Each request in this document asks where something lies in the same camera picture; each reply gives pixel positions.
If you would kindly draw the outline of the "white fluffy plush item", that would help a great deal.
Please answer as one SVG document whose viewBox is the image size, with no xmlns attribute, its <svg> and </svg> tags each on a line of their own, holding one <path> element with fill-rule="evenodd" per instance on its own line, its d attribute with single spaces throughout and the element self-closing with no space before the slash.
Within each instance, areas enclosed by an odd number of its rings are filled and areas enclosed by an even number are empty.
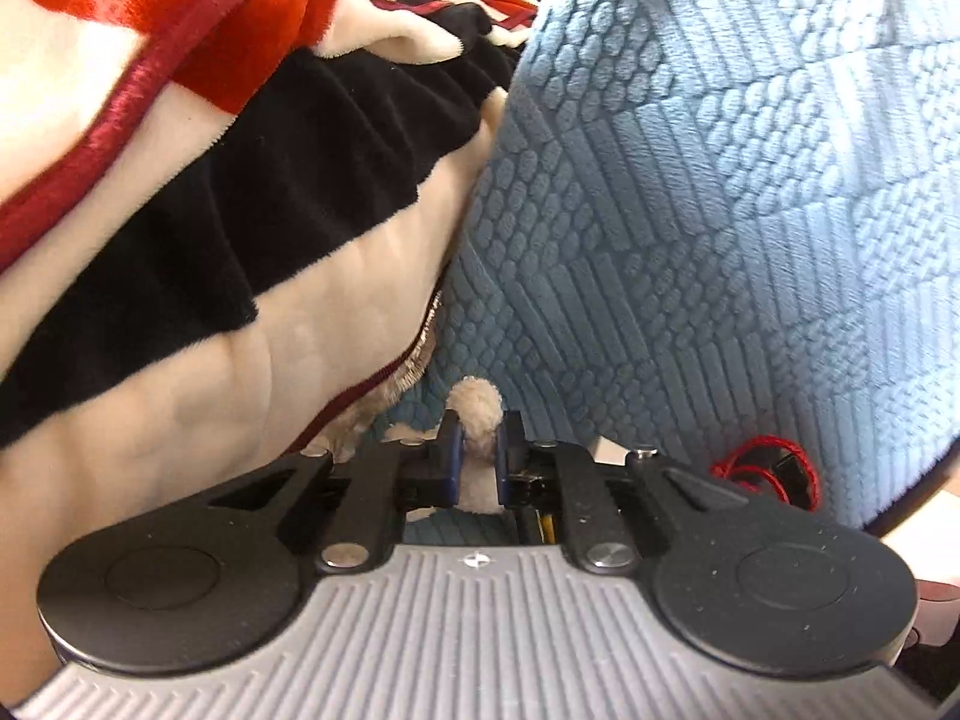
<svg viewBox="0 0 960 720">
<path fill-rule="evenodd" d="M 496 474 L 503 402 L 493 383 L 466 377 L 451 388 L 441 422 L 429 431 L 394 424 L 386 442 L 402 447 L 398 484 L 410 511 L 501 511 Z"/>
</svg>

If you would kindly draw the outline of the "blue textured chair cover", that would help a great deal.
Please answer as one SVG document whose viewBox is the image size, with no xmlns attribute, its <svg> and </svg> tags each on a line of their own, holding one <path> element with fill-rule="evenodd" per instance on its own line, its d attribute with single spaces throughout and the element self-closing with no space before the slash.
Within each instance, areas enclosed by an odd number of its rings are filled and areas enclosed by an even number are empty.
<svg viewBox="0 0 960 720">
<path fill-rule="evenodd" d="M 958 0 L 542 0 L 392 416 L 467 376 L 540 437 L 784 437 L 898 527 L 958 457 Z"/>
</svg>

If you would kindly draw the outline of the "striped red white black blanket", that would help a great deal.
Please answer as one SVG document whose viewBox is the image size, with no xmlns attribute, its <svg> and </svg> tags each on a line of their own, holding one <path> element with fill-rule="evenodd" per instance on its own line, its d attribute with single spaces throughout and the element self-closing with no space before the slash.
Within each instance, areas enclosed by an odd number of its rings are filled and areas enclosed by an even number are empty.
<svg viewBox="0 0 960 720">
<path fill-rule="evenodd" d="M 540 0 L 2 0 L 2 702 L 67 544 L 418 379 Z"/>
</svg>

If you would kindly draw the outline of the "pink open cardboard box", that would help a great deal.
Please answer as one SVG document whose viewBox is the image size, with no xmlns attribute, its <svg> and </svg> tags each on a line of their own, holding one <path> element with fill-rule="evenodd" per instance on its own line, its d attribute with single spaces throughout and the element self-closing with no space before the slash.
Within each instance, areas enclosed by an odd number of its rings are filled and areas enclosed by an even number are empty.
<svg viewBox="0 0 960 720">
<path fill-rule="evenodd" d="M 958 629 L 958 497 L 940 491 L 882 538 L 908 564 L 918 587 L 912 644 L 944 647 Z"/>
</svg>

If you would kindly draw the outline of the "yellow-handled screwdriver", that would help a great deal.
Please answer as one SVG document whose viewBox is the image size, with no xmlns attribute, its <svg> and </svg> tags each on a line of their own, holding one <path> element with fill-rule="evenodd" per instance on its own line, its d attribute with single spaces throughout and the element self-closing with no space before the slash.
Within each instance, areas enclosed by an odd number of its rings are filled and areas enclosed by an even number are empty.
<svg viewBox="0 0 960 720">
<path fill-rule="evenodd" d="M 544 540 L 544 543 L 555 544 L 556 535 L 555 535 L 555 525 L 553 525 L 553 517 L 550 514 L 540 514 L 539 527 L 540 527 L 540 533 L 542 534 L 542 539 Z"/>
</svg>

